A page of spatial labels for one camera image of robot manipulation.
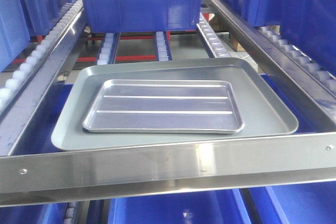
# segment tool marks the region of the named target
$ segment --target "red metal bar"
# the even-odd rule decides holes
[[[26,60],[26,59],[15,59],[15,60],[12,61],[12,63],[14,63],[14,64],[21,64],[21,63],[23,63],[25,60]]]
[[[96,57],[80,57],[77,59],[77,62],[94,62],[96,59]]]
[[[210,19],[210,13],[203,13],[203,16],[206,19],[206,21],[209,21],[209,19]]]
[[[120,37],[120,39],[153,39],[154,36],[124,36]]]
[[[37,42],[39,42],[39,43],[42,42],[42,40],[43,40],[42,35],[37,35],[36,38],[37,38]]]
[[[77,62],[95,62],[96,57],[80,57]],[[118,61],[134,61],[134,60],[155,60],[155,55],[132,55],[132,56],[117,56]],[[25,59],[15,59],[13,64],[21,64]]]
[[[93,38],[90,37],[90,38],[88,38],[88,40],[89,40],[89,41],[93,41],[93,40],[94,40],[94,41],[96,41],[96,40],[103,40],[103,37],[93,37]]]
[[[117,56],[119,61],[132,61],[132,60],[155,60],[155,55],[132,55],[132,56]]]
[[[167,39],[170,41],[170,31],[167,31]]]

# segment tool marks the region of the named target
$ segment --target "large gray tray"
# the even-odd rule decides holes
[[[227,81],[108,80],[83,127],[94,133],[222,133],[243,127]]]
[[[82,122],[102,84],[110,79],[222,80],[235,92],[244,128],[230,135],[167,133],[91,133]],[[63,150],[183,143],[290,134],[298,121],[267,83],[237,58],[100,65],[83,69],[51,136]]]

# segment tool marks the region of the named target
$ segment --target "rivet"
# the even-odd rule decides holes
[[[332,144],[330,144],[326,147],[327,151],[331,151],[332,149],[334,149],[334,146]]]
[[[27,169],[20,169],[20,174],[25,175],[27,174],[28,170]]]

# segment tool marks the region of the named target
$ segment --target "stainless steel frame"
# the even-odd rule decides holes
[[[0,206],[336,180],[336,134],[328,132],[335,130],[335,97],[219,0],[209,5],[326,133],[0,157]],[[1,137],[21,142],[25,127],[8,125],[17,120],[13,113],[4,121],[9,132],[0,125]]]

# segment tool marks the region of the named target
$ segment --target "metal rail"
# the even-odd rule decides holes
[[[315,126],[334,129],[326,106],[321,109],[280,68],[282,60],[292,61],[228,10],[221,12],[273,79],[318,113]],[[304,83],[314,88],[308,79]],[[334,146],[336,133],[316,133],[0,157],[0,206],[336,180]]]
[[[35,73],[0,122],[0,155],[17,155],[35,138],[36,129],[56,102],[88,35],[82,35],[86,18],[81,8],[60,34],[56,47]]]

